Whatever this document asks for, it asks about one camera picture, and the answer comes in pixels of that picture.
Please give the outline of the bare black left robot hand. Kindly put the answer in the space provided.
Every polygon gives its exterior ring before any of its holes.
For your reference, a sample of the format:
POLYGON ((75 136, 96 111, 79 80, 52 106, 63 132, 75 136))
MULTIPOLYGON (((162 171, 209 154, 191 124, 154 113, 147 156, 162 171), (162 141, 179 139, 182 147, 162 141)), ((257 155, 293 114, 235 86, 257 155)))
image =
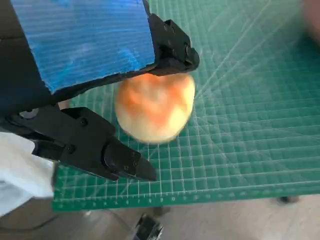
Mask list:
POLYGON ((194 71, 188 35, 145 0, 3 0, 0 130, 30 140, 32 154, 109 180, 155 181, 156 170, 86 107, 59 102, 150 73, 194 71))

